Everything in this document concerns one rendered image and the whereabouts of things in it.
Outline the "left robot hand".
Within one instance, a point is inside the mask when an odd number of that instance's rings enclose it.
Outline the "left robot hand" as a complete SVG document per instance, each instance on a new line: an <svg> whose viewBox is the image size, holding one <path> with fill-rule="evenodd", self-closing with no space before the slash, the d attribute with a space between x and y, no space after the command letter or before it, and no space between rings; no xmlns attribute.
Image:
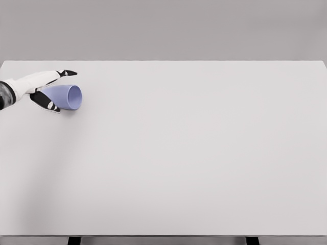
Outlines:
<svg viewBox="0 0 327 245"><path fill-rule="evenodd" d="M41 88L48 87L62 77L76 76L72 70L51 70L33 73L23 77L20 82L22 94L28 94L31 101L43 109L60 113L61 109L43 92Z"/></svg>

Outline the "lavender blue cup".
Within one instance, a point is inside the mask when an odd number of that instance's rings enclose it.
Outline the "lavender blue cup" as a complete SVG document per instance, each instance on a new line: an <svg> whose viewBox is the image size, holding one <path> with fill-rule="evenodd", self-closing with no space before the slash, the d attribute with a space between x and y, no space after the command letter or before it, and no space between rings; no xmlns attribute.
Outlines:
<svg viewBox="0 0 327 245"><path fill-rule="evenodd" d="M82 91L77 85L51 86L42 92L61 109L77 110L82 104Z"/></svg>

